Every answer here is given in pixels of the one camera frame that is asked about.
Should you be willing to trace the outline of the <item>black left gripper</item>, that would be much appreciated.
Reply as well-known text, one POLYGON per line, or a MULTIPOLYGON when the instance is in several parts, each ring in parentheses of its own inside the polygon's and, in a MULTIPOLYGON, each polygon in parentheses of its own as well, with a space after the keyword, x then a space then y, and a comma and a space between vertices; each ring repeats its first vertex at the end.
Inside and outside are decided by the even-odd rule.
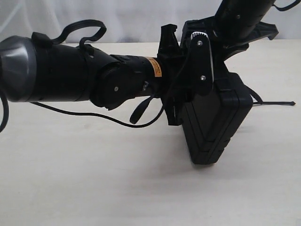
POLYGON ((194 31, 180 46, 176 29, 174 24, 161 27, 157 54, 165 89, 161 100, 169 125, 181 125, 183 106, 192 102, 195 95, 210 94, 214 84, 212 48, 207 33, 194 31))

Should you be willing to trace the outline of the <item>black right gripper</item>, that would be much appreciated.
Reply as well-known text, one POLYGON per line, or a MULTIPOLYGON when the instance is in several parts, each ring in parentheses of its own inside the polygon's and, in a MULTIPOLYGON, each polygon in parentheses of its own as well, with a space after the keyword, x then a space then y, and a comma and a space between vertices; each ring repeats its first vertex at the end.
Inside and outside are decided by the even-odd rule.
POLYGON ((251 42, 263 38, 273 40, 278 35, 277 27, 265 22, 259 22, 255 26, 244 24, 235 28, 231 22, 225 25, 218 24, 214 16, 188 20, 182 29, 182 50, 185 53, 188 51, 193 32, 204 32, 209 37, 215 79, 225 77, 224 74, 228 72, 225 65, 226 59, 246 51, 251 42))

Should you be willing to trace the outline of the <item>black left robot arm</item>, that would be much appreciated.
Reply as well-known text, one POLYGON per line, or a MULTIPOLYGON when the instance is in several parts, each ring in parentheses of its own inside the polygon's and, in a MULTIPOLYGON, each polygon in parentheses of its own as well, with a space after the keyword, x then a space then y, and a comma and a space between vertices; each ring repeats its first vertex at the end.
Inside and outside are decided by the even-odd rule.
POLYGON ((208 35, 193 32, 183 48, 175 30, 173 24, 161 28, 156 57, 109 55, 93 47, 106 32, 96 20, 73 23, 55 39, 38 32, 8 37, 0 43, 0 89, 11 102, 89 100, 108 110, 145 96, 130 117, 132 128, 159 98, 168 124, 181 125, 184 104, 212 91, 214 71, 208 35))

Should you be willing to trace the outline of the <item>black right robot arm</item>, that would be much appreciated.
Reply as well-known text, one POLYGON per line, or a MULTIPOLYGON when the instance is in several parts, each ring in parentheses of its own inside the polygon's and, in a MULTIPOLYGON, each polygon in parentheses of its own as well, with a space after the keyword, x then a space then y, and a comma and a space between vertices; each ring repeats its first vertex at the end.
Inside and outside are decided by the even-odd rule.
POLYGON ((278 35, 276 25, 262 22, 273 4, 272 0, 224 0, 214 16, 184 23, 180 46, 186 52, 192 33, 204 32, 211 42, 213 65, 225 62, 246 51, 249 43, 278 35))

